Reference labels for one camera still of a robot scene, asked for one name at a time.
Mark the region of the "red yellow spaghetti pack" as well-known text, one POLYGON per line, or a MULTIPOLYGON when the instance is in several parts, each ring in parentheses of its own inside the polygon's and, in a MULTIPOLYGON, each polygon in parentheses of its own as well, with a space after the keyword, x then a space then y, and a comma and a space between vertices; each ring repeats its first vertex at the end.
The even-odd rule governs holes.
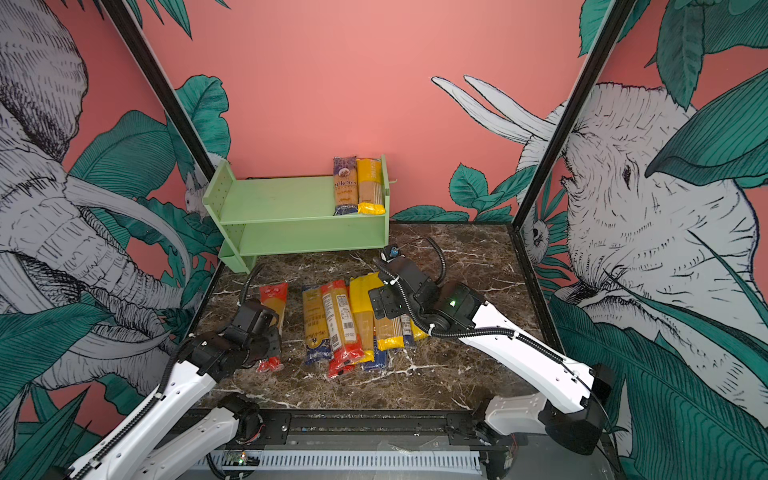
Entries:
POLYGON ((262 286, 259 289, 261 303, 276 313, 276 318, 270 322, 267 329, 269 350, 267 358, 259 362, 258 372, 277 372, 283 368, 282 337, 287 303, 288 284, 262 286))

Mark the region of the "red spaghetti pack white label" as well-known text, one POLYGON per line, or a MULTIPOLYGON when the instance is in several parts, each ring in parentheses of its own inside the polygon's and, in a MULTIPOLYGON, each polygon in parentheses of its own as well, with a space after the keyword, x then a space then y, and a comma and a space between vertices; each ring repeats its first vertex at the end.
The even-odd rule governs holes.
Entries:
POLYGON ((332 281, 321 287, 332 358, 328 377, 336 378, 353 369, 365 357, 351 306, 347 285, 343 280, 332 281))

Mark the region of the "yellow spaghetti pack top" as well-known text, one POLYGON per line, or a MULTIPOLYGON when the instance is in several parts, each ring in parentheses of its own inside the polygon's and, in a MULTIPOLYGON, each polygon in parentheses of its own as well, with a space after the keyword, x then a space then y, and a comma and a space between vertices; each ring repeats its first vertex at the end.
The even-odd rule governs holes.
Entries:
POLYGON ((382 164, 379 159, 358 158, 358 212, 365 215, 386 213, 382 164))

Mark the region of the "blue Ankara spaghetti pack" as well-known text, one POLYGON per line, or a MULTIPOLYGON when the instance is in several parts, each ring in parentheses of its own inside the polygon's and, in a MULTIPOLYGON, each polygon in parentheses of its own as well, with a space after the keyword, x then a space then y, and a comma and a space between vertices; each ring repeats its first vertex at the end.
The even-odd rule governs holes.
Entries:
POLYGON ((358 175, 357 158, 335 157, 333 160, 333 180, 336 216, 358 212, 358 175))

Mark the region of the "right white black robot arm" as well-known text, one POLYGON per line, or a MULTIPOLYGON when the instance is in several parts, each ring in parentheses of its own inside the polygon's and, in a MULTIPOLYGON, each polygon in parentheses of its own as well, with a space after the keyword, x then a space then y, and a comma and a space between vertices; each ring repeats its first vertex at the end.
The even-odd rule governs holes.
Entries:
POLYGON ((567 357, 476 290, 458 281, 438 285, 406 257, 379 257, 375 264, 383 283, 369 294, 376 317, 406 314, 429 336, 473 347, 535 388, 531 395, 492 398, 481 412, 480 435, 546 434, 573 453, 593 453, 608 427, 610 368, 567 357))

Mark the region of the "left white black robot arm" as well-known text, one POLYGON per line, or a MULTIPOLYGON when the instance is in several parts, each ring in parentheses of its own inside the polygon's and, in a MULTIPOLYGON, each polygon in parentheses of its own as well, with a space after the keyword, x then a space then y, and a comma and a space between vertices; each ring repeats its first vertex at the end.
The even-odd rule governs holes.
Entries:
POLYGON ((248 445, 264 430, 257 403, 230 394, 170 442, 179 420, 220 381, 254 366, 279 342, 278 315, 257 300, 242 302, 220 331, 187 339, 167 364, 158 387, 104 440, 46 479, 176 479, 230 441, 248 445))

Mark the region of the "green wooden two-tier shelf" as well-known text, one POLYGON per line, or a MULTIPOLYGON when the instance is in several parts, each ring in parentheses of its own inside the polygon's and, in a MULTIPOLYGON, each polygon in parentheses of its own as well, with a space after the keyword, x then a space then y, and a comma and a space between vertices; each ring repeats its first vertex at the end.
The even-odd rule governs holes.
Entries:
POLYGON ((219 259, 247 273, 269 255, 364 250, 389 243, 389 215, 335 213, 334 177, 238 179, 222 160, 202 199, 223 236, 219 259))

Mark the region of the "yellow spaghetti pack white label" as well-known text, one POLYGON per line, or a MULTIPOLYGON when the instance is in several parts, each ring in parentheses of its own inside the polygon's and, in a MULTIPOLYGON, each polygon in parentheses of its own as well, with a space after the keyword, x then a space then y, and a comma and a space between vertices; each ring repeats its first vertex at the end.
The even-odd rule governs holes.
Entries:
POLYGON ((414 321, 408 315, 403 314, 399 317, 399 319, 402 327, 404 343, 406 346, 413 346, 418 341, 424 340, 428 337, 424 331, 415 325, 414 321))

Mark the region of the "yellow spaghetti pack barcode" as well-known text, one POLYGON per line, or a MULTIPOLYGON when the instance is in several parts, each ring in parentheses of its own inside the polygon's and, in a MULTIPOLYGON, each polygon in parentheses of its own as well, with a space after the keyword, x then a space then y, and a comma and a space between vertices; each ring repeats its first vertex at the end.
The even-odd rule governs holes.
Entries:
POLYGON ((377 279, 375 273, 370 273, 353 278, 349 285, 351 310, 363 350, 363 357, 357 364, 371 362, 375 358, 373 307, 368 292, 375 287, 373 281, 377 279))

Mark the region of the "yellow Pastatime spaghetti pack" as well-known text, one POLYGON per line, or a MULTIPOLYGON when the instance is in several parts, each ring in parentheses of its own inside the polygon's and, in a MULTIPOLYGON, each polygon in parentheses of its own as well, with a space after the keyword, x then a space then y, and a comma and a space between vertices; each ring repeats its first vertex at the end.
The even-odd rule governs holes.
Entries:
POLYGON ((374 309, 374 302, 370 298, 370 291, 383 286, 383 282, 376 273, 365 276, 365 299, 370 304, 369 310, 374 314, 374 327, 377 346, 380 351, 402 349, 405 347, 402 322, 399 317, 379 317, 374 309))

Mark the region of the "blue yellow spaghetti pack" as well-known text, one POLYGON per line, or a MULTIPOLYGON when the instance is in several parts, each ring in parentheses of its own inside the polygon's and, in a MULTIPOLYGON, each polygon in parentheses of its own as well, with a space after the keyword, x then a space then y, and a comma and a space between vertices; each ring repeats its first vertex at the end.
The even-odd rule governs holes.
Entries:
POLYGON ((302 291, 305 364, 328 361, 333 357, 325 309, 319 287, 302 291))

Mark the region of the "blue spaghetti pack underneath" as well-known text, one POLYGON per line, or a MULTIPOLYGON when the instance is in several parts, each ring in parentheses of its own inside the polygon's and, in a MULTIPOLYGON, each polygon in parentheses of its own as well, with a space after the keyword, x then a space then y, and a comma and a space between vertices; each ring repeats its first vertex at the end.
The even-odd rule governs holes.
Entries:
POLYGON ((388 352, 378 349, 374 350, 373 359, 371 361, 362 364, 362 369, 366 372, 385 371, 389 368, 390 358, 388 352))

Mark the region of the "white perforated strip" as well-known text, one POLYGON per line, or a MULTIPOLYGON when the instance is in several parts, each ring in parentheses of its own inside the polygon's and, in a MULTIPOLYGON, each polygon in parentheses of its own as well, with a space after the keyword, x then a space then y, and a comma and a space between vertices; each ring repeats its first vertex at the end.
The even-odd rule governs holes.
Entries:
POLYGON ((473 451, 217 450, 214 464, 229 471, 427 471, 480 474, 473 451))

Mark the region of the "right black frame post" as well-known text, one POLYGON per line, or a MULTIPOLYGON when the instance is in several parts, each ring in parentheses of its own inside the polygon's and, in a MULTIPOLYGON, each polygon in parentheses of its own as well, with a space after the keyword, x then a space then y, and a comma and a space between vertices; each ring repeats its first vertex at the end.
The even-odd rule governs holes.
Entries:
POLYGON ((575 122, 589 99, 590 92, 599 79, 619 34, 621 33, 635 2, 630 0, 612 1, 603 20, 595 43, 591 47, 580 76, 568 99, 561 119, 552 138, 547 143, 544 156, 529 185, 524 200, 512 222, 512 230, 518 233, 534 202, 541 191, 554 163, 561 156, 565 142, 573 130, 575 122))

